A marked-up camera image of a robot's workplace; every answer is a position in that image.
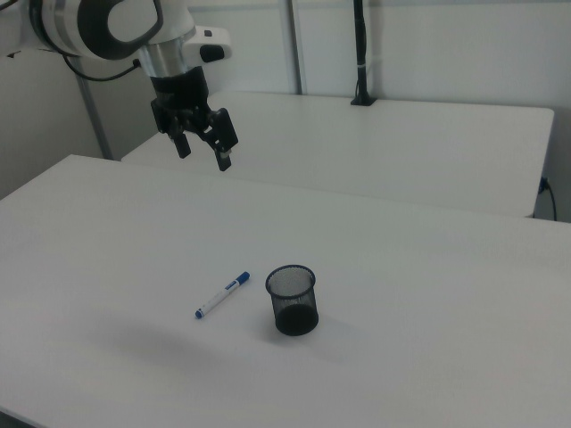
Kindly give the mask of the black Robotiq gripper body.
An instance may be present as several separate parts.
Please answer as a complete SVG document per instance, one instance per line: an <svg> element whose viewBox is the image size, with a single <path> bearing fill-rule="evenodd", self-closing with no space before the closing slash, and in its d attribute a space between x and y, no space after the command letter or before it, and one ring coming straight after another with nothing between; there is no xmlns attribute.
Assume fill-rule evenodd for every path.
<svg viewBox="0 0 571 428"><path fill-rule="evenodd" d="M174 77L151 78L151 82L156 94L152 101L154 108L192 113L198 119L207 119L209 89L201 66Z"/></svg>

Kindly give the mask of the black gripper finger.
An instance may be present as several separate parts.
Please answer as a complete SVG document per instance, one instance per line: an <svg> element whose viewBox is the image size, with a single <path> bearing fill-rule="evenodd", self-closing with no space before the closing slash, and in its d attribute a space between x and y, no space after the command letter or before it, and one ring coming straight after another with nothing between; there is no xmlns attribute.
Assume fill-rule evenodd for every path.
<svg viewBox="0 0 571 428"><path fill-rule="evenodd" d="M238 137L228 110L208 111L194 119L195 133L213 150L218 168L224 172L231 167L230 153Z"/></svg>
<svg viewBox="0 0 571 428"><path fill-rule="evenodd" d="M177 113L160 105L158 99L151 102L151 108L158 131L169 137L175 145L180 159L187 157L191 153L191 148Z"/></svg>

